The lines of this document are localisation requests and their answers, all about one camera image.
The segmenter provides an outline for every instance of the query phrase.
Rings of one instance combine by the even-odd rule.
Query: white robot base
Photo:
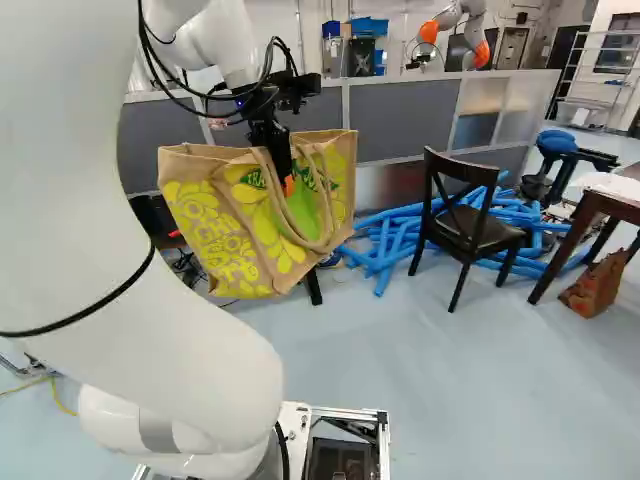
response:
[[[338,446],[340,443],[353,444],[356,440],[363,448],[367,448],[371,456],[369,471],[363,472],[363,480],[390,480],[389,446],[391,437],[389,432],[389,414],[384,410],[358,409],[348,410],[330,407],[312,407],[305,403],[283,402],[278,421],[287,439],[289,453],[289,471],[291,480],[314,480],[314,467],[323,462],[314,449],[319,424],[325,423],[339,429],[342,433],[330,441]],[[281,479],[280,476],[270,475],[270,472],[282,472],[282,461],[279,450],[273,455],[272,449],[267,450],[265,460],[271,465],[261,464],[261,472],[251,478],[266,480],[267,478]],[[152,480],[153,471],[146,465],[138,465],[131,480]],[[346,472],[336,470],[335,480],[346,478]]]

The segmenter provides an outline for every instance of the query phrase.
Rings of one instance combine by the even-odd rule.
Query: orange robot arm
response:
[[[421,55],[429,55],[436,43],[438,32],[450,30],[457,25],[460,18],[466,13],[469,19],[466,22],[464,36],[469,43],[469,52],[463,60],[465,70],[474,70],[484,67],[491,57],[489,44],[484,36],[482,22],[487,11],[485,0],[455,0],[433,19],[425,22],[421,27],[416,40],[420,45]]]

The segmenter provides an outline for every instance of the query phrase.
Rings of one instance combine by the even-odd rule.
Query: window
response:
[[[611,19],[609,30],[640,31],[640,13],[620,13]],[[598,55],[594,73],[617,73],[626,75],[631,72],[635,59],[635,49],[640,35],[607,35],[602,42],[603,50]]]

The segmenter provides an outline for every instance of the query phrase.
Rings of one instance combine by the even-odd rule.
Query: brown bag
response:
[[[357,132],[291,135],[285,198],[266,148],[158,150],[158,185],[216,296],[288,292],[353,234]]]
[[[595,317],[615,301],[628,258],[629,252],[624,249],[607,255],[600,263],[587,268],[558,298],[578,315]]]

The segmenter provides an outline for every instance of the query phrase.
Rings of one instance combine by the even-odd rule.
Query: blue box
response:
[[[322,38],[339,37],[340,22],[337,20],[329,20],[322,24]]]
[[[376,67],[384,67],[384,61],[382,59],[382,56],[384,55],[384,50],[378,50],[376,49],[376,52],[373,56],[373,64]]]
[[[352,18],[351,34],[360,37],[384,37],[389,31],[389,20],[371,17]]]

